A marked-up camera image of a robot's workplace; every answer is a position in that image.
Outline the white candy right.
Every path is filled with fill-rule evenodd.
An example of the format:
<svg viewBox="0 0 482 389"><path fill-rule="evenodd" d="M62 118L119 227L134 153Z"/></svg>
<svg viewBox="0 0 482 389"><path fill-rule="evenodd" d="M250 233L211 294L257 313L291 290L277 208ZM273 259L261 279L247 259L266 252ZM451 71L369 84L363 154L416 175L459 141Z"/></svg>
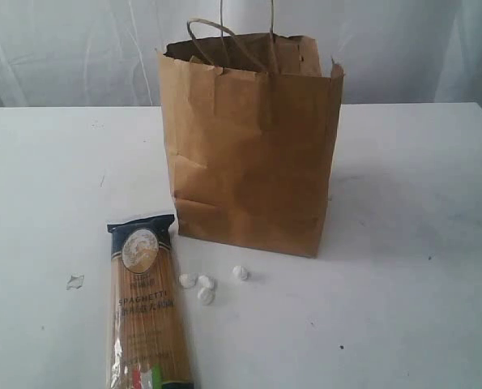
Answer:
<svg viewBox="0 0 482 389"><path fill-rule="evenodd" d="M250 277L249 271L241 265L236 265L232 269L232 274L236 280L240 280L240 281L246 281Z"/></svg>

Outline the spaghetti pasta packet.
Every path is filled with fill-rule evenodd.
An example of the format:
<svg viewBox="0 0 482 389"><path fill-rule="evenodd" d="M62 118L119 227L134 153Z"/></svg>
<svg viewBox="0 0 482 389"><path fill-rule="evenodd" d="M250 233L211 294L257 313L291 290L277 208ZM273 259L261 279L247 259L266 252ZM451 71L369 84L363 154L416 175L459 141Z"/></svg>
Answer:
<svg viewBox="0 0 482 389"><path fill-rule="evenodd" d="M109 388L192 388L172 214L110 224Z"/></svg>

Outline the brown paper shopping bag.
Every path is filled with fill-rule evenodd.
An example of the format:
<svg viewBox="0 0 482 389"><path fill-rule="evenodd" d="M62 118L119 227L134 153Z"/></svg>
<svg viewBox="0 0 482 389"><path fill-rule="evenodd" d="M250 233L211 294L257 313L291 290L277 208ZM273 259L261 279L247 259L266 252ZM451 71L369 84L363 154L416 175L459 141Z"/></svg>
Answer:
<svg viewBox="0 0 482 389"><path fill-rule="evenodd" d="M308 36L171 43L158 57L181 235L314 257L328 206L344 71Z"/></svg>

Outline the white backdrop curtain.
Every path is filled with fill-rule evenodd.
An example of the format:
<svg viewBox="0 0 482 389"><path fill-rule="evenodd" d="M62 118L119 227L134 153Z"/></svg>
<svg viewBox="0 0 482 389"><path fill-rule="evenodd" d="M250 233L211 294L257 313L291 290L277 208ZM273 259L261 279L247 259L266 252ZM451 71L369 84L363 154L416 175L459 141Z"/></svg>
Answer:
<svg viewBox="0 0 482 389"><path fill-rule="evenodd" d="M186 22L306 35L348 103L482 108L482 1L0 1L0 106L157 105Z"/></svg>

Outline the small clear plastic scrap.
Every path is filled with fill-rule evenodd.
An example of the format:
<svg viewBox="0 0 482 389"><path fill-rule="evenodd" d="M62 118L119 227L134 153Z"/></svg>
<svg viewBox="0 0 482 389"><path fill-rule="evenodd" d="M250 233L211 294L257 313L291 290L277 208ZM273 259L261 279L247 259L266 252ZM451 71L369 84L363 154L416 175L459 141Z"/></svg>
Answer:
<svg viewBox="0 0 482 389"><path fill-rule="evenodd" d="M80 289L83 287L84 275L71 275L66 283L66 290Z"/></svg>

